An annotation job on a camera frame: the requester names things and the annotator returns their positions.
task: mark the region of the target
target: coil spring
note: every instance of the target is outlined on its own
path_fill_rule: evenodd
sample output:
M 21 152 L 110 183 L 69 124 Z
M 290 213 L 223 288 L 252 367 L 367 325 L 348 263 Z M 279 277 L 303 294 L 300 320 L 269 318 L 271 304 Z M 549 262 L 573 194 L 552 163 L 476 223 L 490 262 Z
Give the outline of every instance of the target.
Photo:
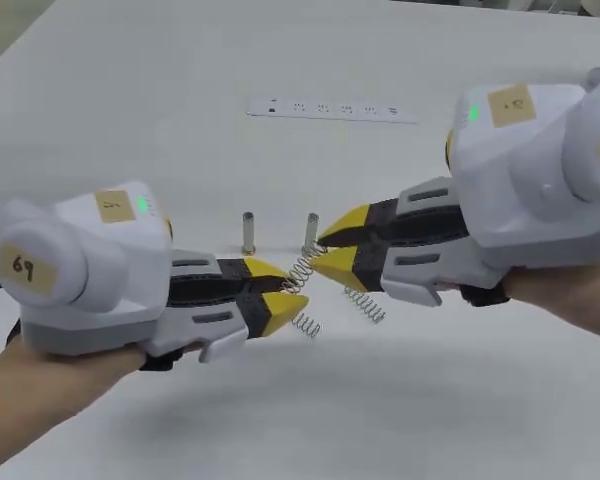
M 384 320 L 386 312 L 371 298 L 371 295 L 358 292 L 353 288 L 344 287 L 344 294 L 364 313 L 374 324 Z
M 313 268 L 309 262 L 320 255 L 327 253 L 327 248 L 318 244 L 313 244 L 310 247 L 304 248 L 301 257 L 298 257 L 296 263 L 289 270 L 289 279 L 282 284 L 282 289 L 287 293 L 300 293 L 313 274 Z
M 317 243 L 303 248 L 302 256 L 298 257 L 296 263 L 289 270 L 289 279 L 282 283 L 282 289 L 291 294 L 300 293 L 300 290 L 307 284 L 309 277 L 314 272 L 309 262 L 327 253 L 327 251 L 326 247 L 322 247 Z M 322 325 L 304 313 L 291 320 L 291 324 L 309 338 L 315 338 L 320 333 L 320 330 L 322 330 Z
M 301 313 L 296 318 L 291 320 L 291 325 L 296 327 L 309 338 L 315 338 L 316 335 L 320 333 L 320 330 L 322 330 L 322 326 L 318 322 L 304 313 Z

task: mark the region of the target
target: white table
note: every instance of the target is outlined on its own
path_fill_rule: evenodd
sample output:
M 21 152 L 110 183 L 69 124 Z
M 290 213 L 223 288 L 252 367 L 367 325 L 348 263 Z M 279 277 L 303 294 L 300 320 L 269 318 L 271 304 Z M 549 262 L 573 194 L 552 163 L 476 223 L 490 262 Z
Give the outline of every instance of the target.
M 227 254 L 253 210 L 289 267 L 309 211 L 446 174 L 456 95 L 573 81 L 600 20 L 362 0 L 59 0 L 0 59 L 0 202 L 149 181 L 180 247 Z M 397 101 L 417 126 L 245 115 L 251 94 Z M 600 339 L 517 304 L 381 299 L 313 278 L 292 327 L 209 366 L 129 377 L 1 479 L 600 480 Z M 0 294 L 0 346 L 17 315 Z

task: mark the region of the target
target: green led light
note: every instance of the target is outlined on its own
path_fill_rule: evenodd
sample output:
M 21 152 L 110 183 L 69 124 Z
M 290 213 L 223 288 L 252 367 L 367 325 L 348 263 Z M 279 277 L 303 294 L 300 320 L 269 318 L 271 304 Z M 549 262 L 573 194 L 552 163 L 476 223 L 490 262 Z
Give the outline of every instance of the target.
M 147 210 L 149 210 L 149 205 L 147 204 L 147 201 L 142 197 L 138 197 L 138 208 L 141 212 L 146 212 Z
M 469 121 L 473 122 L 474 120 L 478 119 L 478 106 L 477 105 L 473 105 L 470 109 L 469 109 Z

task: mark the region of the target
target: power strip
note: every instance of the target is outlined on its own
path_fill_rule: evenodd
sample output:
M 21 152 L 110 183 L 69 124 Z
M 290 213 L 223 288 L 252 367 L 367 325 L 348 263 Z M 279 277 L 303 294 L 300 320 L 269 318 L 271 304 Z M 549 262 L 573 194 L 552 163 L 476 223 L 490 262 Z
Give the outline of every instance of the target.
M 311 118 L 358 122 L 418 123 L 406 108 L 371 102 L 331 102 L 282 97 L 253 97 L 247 114 L 254 117 Z

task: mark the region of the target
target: forearm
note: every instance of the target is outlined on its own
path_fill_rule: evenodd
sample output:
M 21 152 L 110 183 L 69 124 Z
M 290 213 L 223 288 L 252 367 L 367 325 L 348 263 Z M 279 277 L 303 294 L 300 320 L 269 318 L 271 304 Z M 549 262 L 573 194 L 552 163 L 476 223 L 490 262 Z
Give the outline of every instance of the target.
M 20 380 L 0 372 L 0 465 L 63 420 L 48 394 L 45 401 L 44 392 Z
M 600 335 L 600 265 L 517 270 L 505 279 L 505 290 L 515 300 Z
M 144 358 L 127 348 L 54 359 L 16 338 L 0 355 L 0 465 L 89 406 Z

